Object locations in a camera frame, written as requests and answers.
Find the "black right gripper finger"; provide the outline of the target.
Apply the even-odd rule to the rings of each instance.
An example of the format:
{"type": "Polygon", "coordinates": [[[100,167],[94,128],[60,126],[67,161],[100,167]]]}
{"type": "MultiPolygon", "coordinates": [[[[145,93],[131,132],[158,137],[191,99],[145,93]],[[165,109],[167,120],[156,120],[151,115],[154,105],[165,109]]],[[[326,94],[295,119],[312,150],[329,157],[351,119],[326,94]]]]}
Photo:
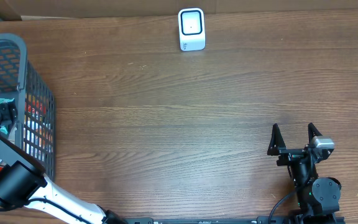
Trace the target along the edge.
{"type": "Polygon", "coordinates": [[[322,134],[318,131],[313,123],[308,124],[308,145],[317,146],[322,134]]]}
{"type": "Polygon", "coordinates": [[[282,138],[282,134],[280,132],[280,128],[278,127],[278,124],[275,123],[272,126],[272,136],[270,139],[270,143],[267,149],[267,155],[268,156],[279,156],[281,151],[286,150],[287,147],[285,145],[285,142],[282,138]]]}

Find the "teal snack packet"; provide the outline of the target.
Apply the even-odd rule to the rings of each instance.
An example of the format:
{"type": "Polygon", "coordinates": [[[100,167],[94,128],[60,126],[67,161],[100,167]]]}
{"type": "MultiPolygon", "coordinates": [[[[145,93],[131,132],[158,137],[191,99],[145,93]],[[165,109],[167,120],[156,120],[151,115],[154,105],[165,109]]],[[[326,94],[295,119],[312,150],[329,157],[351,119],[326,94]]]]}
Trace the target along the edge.
{"type": "Polygon", "coordinates": [[[17,109],[14,98],[0,98],[0,133],[9,135],[17,120],[17,109]]]}

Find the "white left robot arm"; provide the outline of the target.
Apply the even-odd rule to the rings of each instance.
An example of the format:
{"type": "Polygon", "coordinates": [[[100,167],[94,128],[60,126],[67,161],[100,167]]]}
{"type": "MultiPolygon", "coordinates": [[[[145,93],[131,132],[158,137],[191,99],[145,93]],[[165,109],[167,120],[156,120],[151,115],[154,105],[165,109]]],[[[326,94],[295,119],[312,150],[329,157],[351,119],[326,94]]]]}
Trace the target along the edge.
{"type": "MultiPolygon", "coordinates": [[[[13,101],[0,103],[0,128],[17,119],[13,101]]],[[[66,223],[124,223],[110,210],[88,203],[56,185],[35,158],[0,135],[0,212],[30,208],[66,223]]]]}

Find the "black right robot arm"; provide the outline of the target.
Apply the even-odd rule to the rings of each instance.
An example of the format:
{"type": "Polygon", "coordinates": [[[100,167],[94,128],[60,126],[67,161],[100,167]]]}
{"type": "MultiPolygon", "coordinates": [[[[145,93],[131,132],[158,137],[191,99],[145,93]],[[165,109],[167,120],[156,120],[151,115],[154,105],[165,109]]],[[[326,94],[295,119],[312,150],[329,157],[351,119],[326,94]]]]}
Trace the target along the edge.
{"type": "Polygon", "coordinates": [[[279,200],[268,216],[273,215],[284,201],[296,195],[298,210],[288,213],[288,223],[339,223],[335,213],[340,210],[341,183],[333,177],[320,177],[316,164],[333,153],[334,141],[322,135],[313,123],[308,124],[308,144],[303,148],[288,149],[278,124],[272,126],[267,155],[277,156],[277,165],[287,167],[294,190],[279,200]]]}

